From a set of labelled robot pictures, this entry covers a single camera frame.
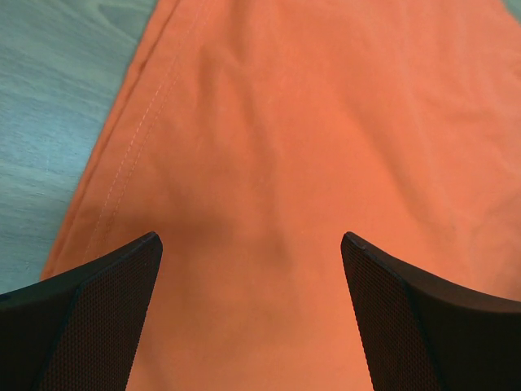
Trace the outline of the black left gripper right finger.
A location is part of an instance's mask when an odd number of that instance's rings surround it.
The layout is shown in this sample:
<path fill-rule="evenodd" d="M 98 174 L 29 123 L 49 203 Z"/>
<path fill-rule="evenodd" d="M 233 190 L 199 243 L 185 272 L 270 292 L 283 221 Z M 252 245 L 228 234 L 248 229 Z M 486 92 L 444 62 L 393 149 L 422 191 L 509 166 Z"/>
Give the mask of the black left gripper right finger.
<path fill-rule="evenodd" d="M 520 388 L 520 304 L 442 279 L 348 232 L 348 289 L 375 390 Z"/>

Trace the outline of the orange t shirt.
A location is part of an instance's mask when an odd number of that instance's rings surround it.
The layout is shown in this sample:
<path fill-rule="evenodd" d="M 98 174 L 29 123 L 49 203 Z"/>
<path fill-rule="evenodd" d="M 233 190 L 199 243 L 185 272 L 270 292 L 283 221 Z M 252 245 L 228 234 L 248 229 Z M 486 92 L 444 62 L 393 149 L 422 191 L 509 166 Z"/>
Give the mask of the orange t shirt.
<path fill-rule="evenodd" d="M 164 245 L 131 390 L 368 390 L 352 231 L 520 297 L 520 24 L 500 1 L 161 1 L 51 277 Z"/>

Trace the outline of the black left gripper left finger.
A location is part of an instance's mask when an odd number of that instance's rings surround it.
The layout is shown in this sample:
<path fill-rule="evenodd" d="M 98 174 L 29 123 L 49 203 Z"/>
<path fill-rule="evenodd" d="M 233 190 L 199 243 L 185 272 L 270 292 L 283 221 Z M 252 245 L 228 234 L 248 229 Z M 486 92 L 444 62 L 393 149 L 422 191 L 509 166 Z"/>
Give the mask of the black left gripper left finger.
<path fill-rule="evenodd" d="M 1 295 L 3 390 L 124 390 L 163 246 L 150 232 Z"/>

